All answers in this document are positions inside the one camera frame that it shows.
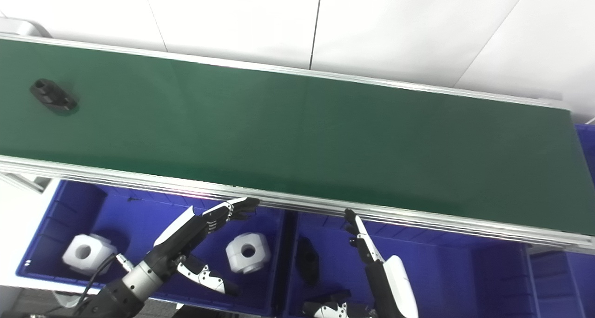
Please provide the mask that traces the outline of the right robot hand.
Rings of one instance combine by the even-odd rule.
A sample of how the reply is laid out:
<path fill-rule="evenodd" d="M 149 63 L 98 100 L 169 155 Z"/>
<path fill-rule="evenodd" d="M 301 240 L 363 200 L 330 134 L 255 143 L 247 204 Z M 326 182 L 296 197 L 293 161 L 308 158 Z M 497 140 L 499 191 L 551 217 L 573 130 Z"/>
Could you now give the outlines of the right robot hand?
<path fill-rule="evenodd" d="M 302 313 L 308 318 L 417 318 L 418 306 L 403 261 L 397 255 L 384 259 L 361 217 L 347 208 L 344 219 L 349 244 L 357 249 L 364 264 L 374 305 L 349 303 L 347 290 L 308 300 Z"/>

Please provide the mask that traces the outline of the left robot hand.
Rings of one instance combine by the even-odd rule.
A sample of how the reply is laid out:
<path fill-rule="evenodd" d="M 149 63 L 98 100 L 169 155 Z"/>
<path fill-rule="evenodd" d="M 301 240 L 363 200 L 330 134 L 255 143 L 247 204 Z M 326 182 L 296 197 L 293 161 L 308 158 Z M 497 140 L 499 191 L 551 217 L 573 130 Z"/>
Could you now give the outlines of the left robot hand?
<path fill-rule="evenodd" d="M 143 263 L 162 284 L 168 282 L 175 273 L 180 273 L 215 292 L 238 296 L 236 284 L 225 280 L 206 262 L 194 257 L 192 251 L 206 236 L 218 231 L 229 221 L 247 220 L 260 202 L 258 198 L 235 198 L 220 202 L 200 214 L 189 207 L 161 233 Z"/>

